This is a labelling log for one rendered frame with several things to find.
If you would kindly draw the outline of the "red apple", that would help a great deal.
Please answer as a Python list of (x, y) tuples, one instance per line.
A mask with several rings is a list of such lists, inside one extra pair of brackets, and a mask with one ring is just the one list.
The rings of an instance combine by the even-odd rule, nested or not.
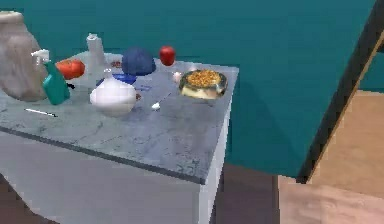
[(159, 51), (159, 58), (163, 65), (171, 66), (175, 61), (176, 52), (171, 46), (163, 46)]

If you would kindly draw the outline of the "grey tall bottle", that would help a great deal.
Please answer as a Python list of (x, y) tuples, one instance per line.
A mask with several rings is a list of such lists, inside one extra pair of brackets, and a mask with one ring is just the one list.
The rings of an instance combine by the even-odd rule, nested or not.
[(102, 39), (93, 33), (89, 33), (86, 38), (88, 46), (88, 72), (99, 73), (104, 70), (106, 61)]

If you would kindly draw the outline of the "teal spray bottle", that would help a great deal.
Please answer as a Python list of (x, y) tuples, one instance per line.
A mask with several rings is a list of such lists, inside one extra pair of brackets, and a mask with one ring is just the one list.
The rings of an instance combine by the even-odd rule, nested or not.
[(67, 83), (55, 63), (50, 59), (50, 51), (41, 49), (31, 53), (38, 64), (45, 66), (47, 77), (42, 83), (43, 90), (52, 105), (60, 105), (70, 98)]

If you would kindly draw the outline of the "bowl of golden food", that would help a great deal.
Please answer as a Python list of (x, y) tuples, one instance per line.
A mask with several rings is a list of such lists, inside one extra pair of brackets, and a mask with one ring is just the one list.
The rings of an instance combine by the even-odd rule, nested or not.
[(194, 70), (184, 73), (179, 82), (182, 95), (205, 100), (222, 97), (227, 89), (227, 77), (210, 69)]

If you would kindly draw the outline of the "white spoon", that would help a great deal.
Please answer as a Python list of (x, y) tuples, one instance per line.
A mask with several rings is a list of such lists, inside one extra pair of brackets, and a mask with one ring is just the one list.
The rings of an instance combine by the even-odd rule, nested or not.
[(154, 103), (152, 106), (151, 106), (151, 109), (152, 110), (159, 110), (160, 107), (161, 107), (161, 102), (164, 101), (166, 98), (168, 98), (169, 96), (171, 95), (171, 92), (169, 92), (166, 96), (164, 96), (163, 98), (161, 98), (160, 100), (158, 100), (156, 103)]

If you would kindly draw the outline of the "white kitchen counter cabinet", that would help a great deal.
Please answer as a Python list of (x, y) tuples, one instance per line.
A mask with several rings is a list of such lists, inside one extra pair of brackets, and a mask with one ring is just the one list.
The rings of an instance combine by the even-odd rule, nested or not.
[(219, 67), (227, 91), (202, 100), (172, 80), (193, 66), (178, 61), (138, 78), (141, 99), (119, 118), (90, 104), (97, 76), (74, 80), (59, 106), (0, 92), (0, 174), (33, 212), (60, 224), (210, 224), (238, 70)]

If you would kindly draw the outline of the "blue round dome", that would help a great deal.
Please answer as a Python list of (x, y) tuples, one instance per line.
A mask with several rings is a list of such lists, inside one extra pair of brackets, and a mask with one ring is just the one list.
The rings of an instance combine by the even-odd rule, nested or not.
[(121, 67), (125, 74), (133, 76), (146, 76), (156, 70), (152, 54), (140, 47), (129, 48), (123, 53)]

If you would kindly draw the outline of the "blue plate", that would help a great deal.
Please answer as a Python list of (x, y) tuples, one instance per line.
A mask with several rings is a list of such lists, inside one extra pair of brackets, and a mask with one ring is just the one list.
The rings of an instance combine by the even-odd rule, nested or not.
[(133, 83), (136, 82), (137, 80), (137, 77), (136, 76), (133, 76), (133, 75), (129, 75), (129, 74), (116, 74), (116, 73), (113, 73), (112, 74), (112, 77), (118, 81), (121, 81), (123, 83), (127, 83), (127, 84), (130, 84), (132, 85)]

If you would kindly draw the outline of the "red tomato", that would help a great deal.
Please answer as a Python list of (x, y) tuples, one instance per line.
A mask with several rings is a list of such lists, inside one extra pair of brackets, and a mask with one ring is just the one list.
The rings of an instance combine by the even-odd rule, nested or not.
[(57, 69), (66, 80), (78, 78), (85, 73), (85, 65), (77, 59), (67, 59), (56, 63)]

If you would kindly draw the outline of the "white knife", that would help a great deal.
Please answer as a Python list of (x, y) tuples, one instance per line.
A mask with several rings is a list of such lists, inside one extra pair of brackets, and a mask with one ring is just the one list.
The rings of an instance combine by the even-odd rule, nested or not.
[(27, 111), (27, 112), (32, 112), (32, 113), (37, 113), (37, 114), (47, 115), (47, 116), (51, 116), (51, 117), (58, 117), (58, 116), (57, 116), (56, 114), (54, 114), (54, 113), (49, 113), (49, 112), (44, 112), (44, 111), (39, 111), (39, 110), (34, 110), (34, 109), (29, 109), (29, 108), (25, 108), (24, 110)]

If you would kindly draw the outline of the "grey stone vase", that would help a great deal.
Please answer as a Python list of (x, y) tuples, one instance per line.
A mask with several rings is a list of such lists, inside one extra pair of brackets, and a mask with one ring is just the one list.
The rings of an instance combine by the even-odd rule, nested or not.
[(38, 50), (23, 14), (0, 11), (0, 89), (8, 96), (26, 102), (46, 98), (42, 82), (48, 73), (32, 56)]

